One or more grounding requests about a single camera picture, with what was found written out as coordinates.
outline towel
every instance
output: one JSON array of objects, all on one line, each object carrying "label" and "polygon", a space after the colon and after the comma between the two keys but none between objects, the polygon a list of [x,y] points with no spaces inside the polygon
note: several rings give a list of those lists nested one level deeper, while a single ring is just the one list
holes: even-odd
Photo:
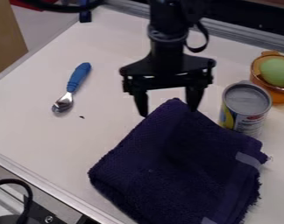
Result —
[{"label": "towel", "polygon": [[91,184],[141,224],[238,224],[267,161],[254,138],[178,99],[165,102],[89,171]]}]

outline table surface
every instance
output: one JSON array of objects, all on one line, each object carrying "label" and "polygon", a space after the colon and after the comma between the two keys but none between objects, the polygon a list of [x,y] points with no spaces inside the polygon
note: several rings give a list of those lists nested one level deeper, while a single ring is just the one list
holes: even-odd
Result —
[{"label": "table surface", "polygon": [[[0,80],[0,155],[77,203],[89,205],[90,210],[83,212],[92,218],[129,224],[134,221],[90,185],[87,171],[142,120],[132,97],[122,91],[118,69],[147,55],[148,21],[105,8],[93,16],[93,23],[73,25]],[[188,41],[197,45],[203,39],[191,32]],[[199,110],[216,121],[224,88],[247,80],[252,61],[263,50],[211,37],[208,49],[198,55],[216,59],[217,67]],[[52,104],[64,94],[70,74],[85,61],[93,72],[75,95],[74,108],[64,116],[53,115]],[[151,110],[167,99],[184,99],[183,88],[149,95]],[[260,140],[272,159],[261,175],[262,199],[246,221],[284,224],[284,106],[271,109]]]}]

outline plastic bowl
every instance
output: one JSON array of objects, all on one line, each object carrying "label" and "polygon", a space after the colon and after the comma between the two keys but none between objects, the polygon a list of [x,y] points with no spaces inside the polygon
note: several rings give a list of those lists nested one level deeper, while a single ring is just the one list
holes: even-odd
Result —
[{"label": "plastic bowl", "polygon": [[273,103],[284,103],[284,87],[273,86],[266,81],[264,81],[262,75],[260,74],[260,65],[266,60],[269,59],[282,59],[284,55],[281,55],[276,51],[266,51],[263,52],[260,57],[253,61],[251,66],[251,76],[250,81],[254,84],[264,88],[269,92],[273,98]]}]

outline blue spoon handle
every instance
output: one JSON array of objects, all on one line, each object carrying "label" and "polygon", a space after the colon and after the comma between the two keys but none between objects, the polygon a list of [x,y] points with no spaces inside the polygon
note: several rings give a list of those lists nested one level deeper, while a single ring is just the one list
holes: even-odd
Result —
[{"label": "blue spoon handle", "polygon": [[67,91],[73,93],[82,84],[82,81],[87,77],[91,70],[89,63],[82,63],[72,73],[70,80],[67,84]]}]

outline spoon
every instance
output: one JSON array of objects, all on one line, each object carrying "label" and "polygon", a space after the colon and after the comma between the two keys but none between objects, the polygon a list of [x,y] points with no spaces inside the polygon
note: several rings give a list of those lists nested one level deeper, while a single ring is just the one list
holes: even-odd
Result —
[{"label": "spoon", "polygon": [[67,84],[67,92],[52,106],[52,111],[56,114],[63,113],[74,105],[73,94],[82,84],[91,70],[89,63],[80,64],[72,73]]}]

